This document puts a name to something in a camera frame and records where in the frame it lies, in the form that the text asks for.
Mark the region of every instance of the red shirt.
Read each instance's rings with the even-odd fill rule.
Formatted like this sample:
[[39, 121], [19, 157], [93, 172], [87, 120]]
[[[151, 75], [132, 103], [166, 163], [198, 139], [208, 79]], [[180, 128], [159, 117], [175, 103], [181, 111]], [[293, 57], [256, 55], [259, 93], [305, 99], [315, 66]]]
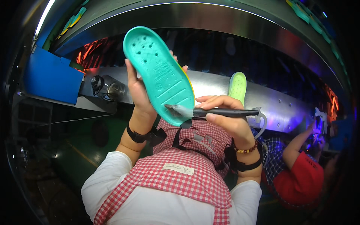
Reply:
[[[264, 172], [262, 173], [262, 180], [267, 184]], [[297, 157], [291, 170], [283, 170], [273, 180], [279, 196], [287, 203], [296, 206], [317, 203], [323, 182], [323, 168], [305, 152]]]

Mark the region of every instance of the clothing label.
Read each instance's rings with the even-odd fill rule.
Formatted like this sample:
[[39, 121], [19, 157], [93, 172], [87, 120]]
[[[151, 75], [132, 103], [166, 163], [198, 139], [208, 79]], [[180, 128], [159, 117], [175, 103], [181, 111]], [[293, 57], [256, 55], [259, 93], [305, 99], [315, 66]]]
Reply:
[[162, 169], [163, 170], [174, 170], [176, 172], [191, 175], [191, 176], [194, 175], [194, 170], [195, 170], [194, 168], [182, 166], [182, 165], [175, 164], [175, 163], [166, 163]]

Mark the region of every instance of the shoe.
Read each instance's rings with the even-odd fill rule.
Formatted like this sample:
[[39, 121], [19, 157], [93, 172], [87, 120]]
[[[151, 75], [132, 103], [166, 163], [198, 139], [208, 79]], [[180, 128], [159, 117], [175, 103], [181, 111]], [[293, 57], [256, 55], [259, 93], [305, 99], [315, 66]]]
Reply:
[[246, 93], [246, 76], [242, 72], [234, 73], [230, 79], [228, 96], [240, 100], [244, 105]]
[[179, 127], [189, 118], [173, 116], [164, 104], [195, 105], [191, 82], [169, 52], [165, 42], [147, 27], [134, 27], [125, 35], [125, 56], [141, 74], [149, 100], [156, 112], [169, 124]]

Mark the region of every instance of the fluorescent light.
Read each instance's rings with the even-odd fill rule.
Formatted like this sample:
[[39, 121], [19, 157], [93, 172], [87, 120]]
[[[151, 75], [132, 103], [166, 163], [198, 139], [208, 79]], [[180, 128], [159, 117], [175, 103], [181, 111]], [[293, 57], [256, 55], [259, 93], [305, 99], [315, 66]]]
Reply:
[[40, 32], [40, 29], [41, 29], [41, 27], [42, 27], [42, 24], [44, 23], [44, 20], [45, 20], [47, 14], [48, 14], [49, 11], [50, 11], [50, 8], [53, 6], [54, 2], [55, 2], [55, 0], [50, 0], [49, 3], [48, 3], [48, 5], [46, 6], [44, 12], [42, 13], [42, 16], [41, 16], [41, 18], [40, 18], [39, 24], [37, 25], [37, 28], [36, 28], [36, 31], [35, 31], [34, 40], [37, 39], [37, 36], [38, 36], [38, 34], [39, 34], [39, 32]]

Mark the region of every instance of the black wristband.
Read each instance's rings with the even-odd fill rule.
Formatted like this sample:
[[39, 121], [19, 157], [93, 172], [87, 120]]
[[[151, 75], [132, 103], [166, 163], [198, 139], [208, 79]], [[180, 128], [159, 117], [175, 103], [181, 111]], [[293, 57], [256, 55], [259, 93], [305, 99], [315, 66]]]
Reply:
[[237, 171], [244, 172], [247, 170], [253, 170], [253, 169], [257, 168], [263, 161], [261, 144], [257, 146], [257, 150], [259, 151], [259, 154], [260, 154], [259, 160], [253, 164], [245, 165], [245, 163], [239, 162], [237, 160], [234, 139], [231, 139], [231, 145], [226, 147], [224, 150], [225, 162], [229, 164], [229, 166], [234, 174], [237, 174]]
[[257, 150], [259, 151], [259, 154], [260, 154], [260, 158], [257, 162], [250, 164], [250, 165], [245, 165], [245, 163], [237, 161], [236, 169], [240, 172], [244, 172], [247, 170], [253, 170], [253, 169], [257, 168], [258, 166], [260, 166], [260, 164], [262, 163], [262, 160], [263, 160], [262, 151], [260, 149], [257, 149]]
[[141, 135], [141, 134], [138, 134], [136, 132], [132, 132], [130, 127], [129, 127], [129, 124], [127, 125], [127, 134], [129, 134], [129, 136], [131, 137], [131, 139], [133, 141], [135, 141], [136, 143], [144, 143], [144, 141], [150, 141], [150, 146], [155, 146], [155, 145], [158, 145], [160, 144], [161, 142], [163, 142], [167, 135], [165, 133], [165, 131], [160, 128], [159, 130], [156, 128], [156, 127], [152, 127], [151, 130], [145, 134], [145, 135]]
[[131, 129], [130, 129], [130, 127], [129, 127], [129, 124], [127, 125], [127, 128], [126, 128], [126, 130], [127, 130], [127, 134], [129, 134], [129, 136], [131, 137], [131, 139], [133, 140], [133, 141], [135, 141], [136, 143], [139, 143], [139, 144], [141, 144], [141, 143], [143, 143], [144, 141], [146, 141], [149, 137], [150, 137], [150, 132], [148, 132], [147, 134], [145, 134], [145, 135], [141, 135], [141, 134], [138, 134], [138, 133], [136, 133], [136, 132], [132, 132], [131, 131]]

